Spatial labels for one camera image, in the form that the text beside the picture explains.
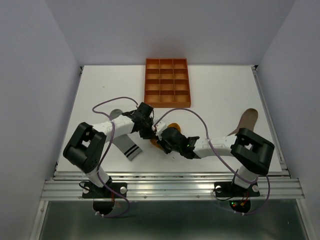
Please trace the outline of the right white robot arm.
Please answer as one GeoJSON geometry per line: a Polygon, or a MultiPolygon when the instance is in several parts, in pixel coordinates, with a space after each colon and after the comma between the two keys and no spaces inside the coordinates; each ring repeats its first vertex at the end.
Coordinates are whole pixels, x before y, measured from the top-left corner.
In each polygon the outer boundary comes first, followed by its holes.
{"type": "Polygon", "coordinates": [[[241,167],[230,182],[231,192],[242,195],[258,176],[269,173],[275,146],[272,142],[248,128],[222,138],[208,139],[199,136],[186,137],[174,127],[162,131],[156,141],[165,153],[177,152],[186,159],[203,159],[216,156],[224,164],[222,156],[235,157],[241,167]]]}

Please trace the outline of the aluminium rail frame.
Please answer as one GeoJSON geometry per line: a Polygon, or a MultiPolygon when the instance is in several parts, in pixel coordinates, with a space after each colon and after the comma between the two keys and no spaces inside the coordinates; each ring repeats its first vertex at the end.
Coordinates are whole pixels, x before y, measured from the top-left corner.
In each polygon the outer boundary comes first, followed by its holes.
{"type": "Polygon", "coordinates": [[[115,182],[127,182],[129,213],[122,218],[94,215],[84,199],[76,171],[58,171],[46,181],[33,225],[33,240],[314,240],[313,226],[300,181],[292,178],[258,80],[256,67],[194,65],[201,80],[221,77],[226,85],[235,76],[244,83],[259,110],[256,130],[275,145],[273,162],[281,168],[261,177],[260,196],[252,199],[254,214],[229,211],[226,201],[213,196],[216,182],[232,174],[219,161],[211,170],[190,172],[116,171],[115,182]]]}

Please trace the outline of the taupe maroon-cuffed sock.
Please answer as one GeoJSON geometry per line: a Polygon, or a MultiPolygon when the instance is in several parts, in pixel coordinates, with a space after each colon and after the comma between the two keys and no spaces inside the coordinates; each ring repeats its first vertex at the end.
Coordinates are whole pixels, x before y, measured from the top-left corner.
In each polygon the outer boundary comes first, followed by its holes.
{"type": "Polygon", "coordinates": [[[249,129],[250,131],[253,132],[256,122],[258,120],[258,116],[259,116],[259,113],[256,109],[248,108],[247,110],[244,111],[244,113],[240,117],[240,120],[235,130],[233,130],[227,136],[232,136],[237,134],[240,129],[249,129]]]}

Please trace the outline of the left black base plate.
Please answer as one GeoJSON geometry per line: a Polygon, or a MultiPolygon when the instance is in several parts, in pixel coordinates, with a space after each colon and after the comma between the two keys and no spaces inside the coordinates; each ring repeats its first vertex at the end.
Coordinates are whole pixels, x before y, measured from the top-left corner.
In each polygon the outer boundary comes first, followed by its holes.
{"type": "MultiPolygon", "coordinates": [[[[79,187],[82,188],[83,199],[121,199],[107,188],[97,187],[90,181],[81,181],[79,187]]],[[[126,197],[128,184],[125,182],[112,182],[109,187],[119,195],[126,197]]]]}

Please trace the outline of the mustard yellow sock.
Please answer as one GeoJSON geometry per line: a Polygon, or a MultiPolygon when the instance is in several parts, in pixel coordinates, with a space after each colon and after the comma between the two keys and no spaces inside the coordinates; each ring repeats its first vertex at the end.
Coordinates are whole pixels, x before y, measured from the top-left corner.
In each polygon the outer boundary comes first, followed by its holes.
{"type": "MultiPolygon", "coordinates": [[[[171,123],[167,126],[168,128],[175,128],[176,130],[178,130],[179,132],[181,132],[181,127],[177,124],[177,123],[171,123]]],[[[157,143],[156,139],[151,139],[150,140],[151,144],[154,145],[155,147],[157,147],[160,150],[163,150],[163,148],[157,143]]]]}

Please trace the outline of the orange compartment tray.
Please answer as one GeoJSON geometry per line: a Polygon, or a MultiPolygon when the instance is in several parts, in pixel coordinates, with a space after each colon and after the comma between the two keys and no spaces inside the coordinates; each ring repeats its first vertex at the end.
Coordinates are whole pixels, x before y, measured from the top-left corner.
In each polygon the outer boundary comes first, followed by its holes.
{"type": "Polygon", "coordinates": [[[187,59],[147,58],[143,101],[154,108],[190,108],[187,59]]]}

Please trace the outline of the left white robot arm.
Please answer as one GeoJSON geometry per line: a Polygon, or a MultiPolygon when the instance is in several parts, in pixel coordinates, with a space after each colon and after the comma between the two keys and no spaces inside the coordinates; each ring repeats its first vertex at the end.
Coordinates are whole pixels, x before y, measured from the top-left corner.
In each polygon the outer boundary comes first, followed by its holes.
{"type": "Polygon", "coordinates": [[[152,130],[153,108],[142,102],[136,110],[114,114],[112,120],[90,125],[80,123],[63,150],[63,156],[94,184],[94,191],[100,197],[111,193],[111,177],[100,167],[105,143],[114,141],[115,146],[132,161],[142,149],[128,134],[138,132],[142,139],[155,137],[152,130]]]}

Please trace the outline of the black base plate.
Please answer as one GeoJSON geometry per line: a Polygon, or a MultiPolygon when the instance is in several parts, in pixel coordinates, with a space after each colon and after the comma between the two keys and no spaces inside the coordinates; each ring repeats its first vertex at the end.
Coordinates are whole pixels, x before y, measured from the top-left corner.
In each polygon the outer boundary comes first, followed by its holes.
{"type": "Polygon", "coordinates": [[[218,181],[214,183],[213,192],[218,198],[259,197],[258,184],[251,184],[248,188],[236,185],[232,181],[218,181]]]}
{"type": "MultiPolygon", "coordinates": [[[[82,188],[83,199],[121,199],[107,188],[97,187],[90,181],[81,181],[79,187],[82,188]]],[[[125,182],[112,182],[109,187],[119,195],[126,197],[128,184],[125,182]]]]}

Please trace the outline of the grey striped sock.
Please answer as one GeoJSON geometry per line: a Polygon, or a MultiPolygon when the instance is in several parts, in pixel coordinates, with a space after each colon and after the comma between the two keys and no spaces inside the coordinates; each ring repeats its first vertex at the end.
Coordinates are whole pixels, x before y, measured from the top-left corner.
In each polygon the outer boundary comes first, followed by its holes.
{"type": "Polygon", "coordinates": [[[113,139],[113,144],[132,162],[143,150],[135,144],[128,135],[121,135],[113,139]]]}

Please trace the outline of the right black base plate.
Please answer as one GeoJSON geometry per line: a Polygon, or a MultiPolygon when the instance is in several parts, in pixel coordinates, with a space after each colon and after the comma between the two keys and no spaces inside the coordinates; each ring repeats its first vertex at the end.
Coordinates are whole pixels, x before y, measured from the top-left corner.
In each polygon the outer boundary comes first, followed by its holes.
{"type": "Polygon", "coordinates": [[[259,197],[258,184],[251,184],[248,188],[236,185],[232,181],[218,181],[214,183],[213,192],[218,198],[259,197]]]}

